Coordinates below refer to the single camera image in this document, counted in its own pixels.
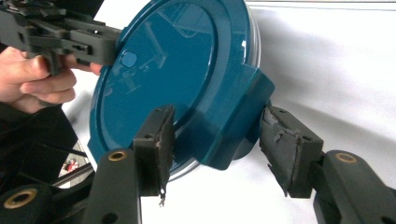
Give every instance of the screw hole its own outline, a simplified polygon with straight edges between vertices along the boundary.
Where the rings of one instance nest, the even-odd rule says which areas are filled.
[[[116,151],[108,155],[110,161],[121,161],[126,157],[126,153],[123,151]]]
[[[151,133],[146,134],[146,135],[145,135],[145,138],[146,138],[146,139],[154,138],[154,134],[151,134]]]
[[[4,203],[7,209],[20,208],[30,203],[37,195],[37,189],[24,189],[9,197]]]
[[[102,223],[103,224],[112,224],[115,223],[119,219],[119,216],[115,213],[107,213],[106,215],[103,216],[102,218]]]
[[[312,141],[312,138],[308,137],[308,136],[303,136],[303,139],[306,140],[306,141]]]

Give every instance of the white surface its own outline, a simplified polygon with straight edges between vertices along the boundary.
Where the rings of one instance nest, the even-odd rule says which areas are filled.
[[[146,2],[105,1],[96,19],[122,28]],[[252,5],[273,105],[323,138],[325,151],[363,157],[396,188],[396,12],[380,10],[395,5]],[[80,94],[64,108],[86,144],[96,77],[77,73]],[[169,183],[165,207],[143,198],[143,223],[316,223],[312,199],[285,198],[267,163],[255,146],[226,171],[202,167]]]

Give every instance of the blue plastic lid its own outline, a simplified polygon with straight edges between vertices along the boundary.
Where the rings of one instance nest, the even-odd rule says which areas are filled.
[[[102,70],[92,100],[89,148],[99,161],[128,147],[151,110],[174,105],[173,172],[191,159],[218,169],[246,155],[273,83],[248,64],[250,20],[244,1],[148,3]]]

